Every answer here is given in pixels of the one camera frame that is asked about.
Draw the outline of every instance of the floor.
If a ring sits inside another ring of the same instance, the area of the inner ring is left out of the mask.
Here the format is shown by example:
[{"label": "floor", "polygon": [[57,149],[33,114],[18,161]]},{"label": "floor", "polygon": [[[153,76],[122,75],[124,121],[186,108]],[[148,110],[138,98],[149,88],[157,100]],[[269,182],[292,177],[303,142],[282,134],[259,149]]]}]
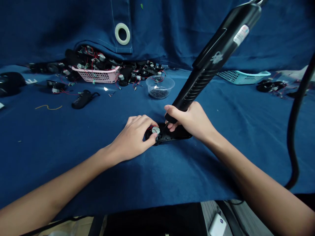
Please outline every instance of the floor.
[{"label": "floor", "polygon": [[[238,203],[238,200],[232,200],[233,203]],[[211,221],[218,211],[218,205],[215,201],[202,202],[202,211],[204,220],[209,229]],[[258,219],[254,212],[249,208],[246,202],[241,205],[235,206],[235,209],[242,220],[247,233],[255,236],[269,236],[273,235],[268,228]],[[106,216],[104,217],[103,227],[106,227]],[[88,236],[90,227],[93,221],[93,217],[87,217],[77,222],[68,221],[46,230],[40,233],[39,236],[49,235],[50,236]],[[229,226],[226,227],[224,236],[232,236]]]}]

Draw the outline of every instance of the rubber band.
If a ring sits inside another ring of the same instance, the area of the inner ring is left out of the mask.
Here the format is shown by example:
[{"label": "rubber band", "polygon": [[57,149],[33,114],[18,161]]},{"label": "rubber band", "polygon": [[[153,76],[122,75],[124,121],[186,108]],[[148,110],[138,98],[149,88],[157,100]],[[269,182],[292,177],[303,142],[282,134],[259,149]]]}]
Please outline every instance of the rubber band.
[{"label": "rubber band", "polygon": [[48,109],[48,110],[58,110],[59,108],[62,108],[62,106],[60,106],[60,107],[58,107],[58,108],[56,108],[56,109],[50,109],[48,105],[42,105],[42,106],[40,106],[40,107],[35,108],[35,110],[38,109],[38,108],[44,107],[44,106],[47,106],[47,109]]}]

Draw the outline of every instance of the plastic cup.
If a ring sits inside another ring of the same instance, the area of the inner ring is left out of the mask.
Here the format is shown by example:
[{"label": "plastic cup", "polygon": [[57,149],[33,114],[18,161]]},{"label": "plastic cup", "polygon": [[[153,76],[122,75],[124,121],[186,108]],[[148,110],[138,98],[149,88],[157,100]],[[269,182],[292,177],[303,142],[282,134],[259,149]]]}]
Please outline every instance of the plastic cup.
[{"label": "plastic cup", "polygon": [[160,75],[150,76],[145,83],[148,86],[149,95],[155,99],[166,98],[175,86],[174,80],[170,77]]}]

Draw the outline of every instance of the light blue basket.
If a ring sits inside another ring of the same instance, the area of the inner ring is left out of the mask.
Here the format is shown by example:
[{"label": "light blue basket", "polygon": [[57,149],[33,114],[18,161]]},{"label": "light blue basket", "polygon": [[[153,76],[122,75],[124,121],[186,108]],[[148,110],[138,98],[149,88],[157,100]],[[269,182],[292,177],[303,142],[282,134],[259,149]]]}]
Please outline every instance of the light blue basket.
[{"label": "light blue basket", "polygon": [[265,76],[270,76],[271,73],[268,71],[263,71],[258,74],[246,74],[240,72],[238,70],[228,70],[224,72],[220,72],[217,74],[218,76],[230,81],[236,85],[243,85],[243,84],[254,84],[261,80]]}]

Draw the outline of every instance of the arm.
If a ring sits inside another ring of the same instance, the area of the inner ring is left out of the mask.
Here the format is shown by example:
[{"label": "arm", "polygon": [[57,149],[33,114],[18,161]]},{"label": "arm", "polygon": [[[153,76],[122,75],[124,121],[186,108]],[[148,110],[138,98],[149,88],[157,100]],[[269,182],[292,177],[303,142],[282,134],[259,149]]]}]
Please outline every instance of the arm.
[{"label": "arm", "polygon": [[314,235],[315,212],[219,134],[199,103],[194,102],[187,112],[171,105],[165,109],[180,122],[169,124],[170,131],[182,124],[201,140],[229,168],[244,199],[266,225],[280,235]]},{"label": "arm", "polygon": [[150,125],[157,126],[158,124],[146,115],[130,117],[125,128],[110,145],[66,173],[1,209],[1,235],[21,235],[47,225],[100,173],[122,161],[140,155],[155,144],[157,134],[152,134],[145,142],[142,141]]}]

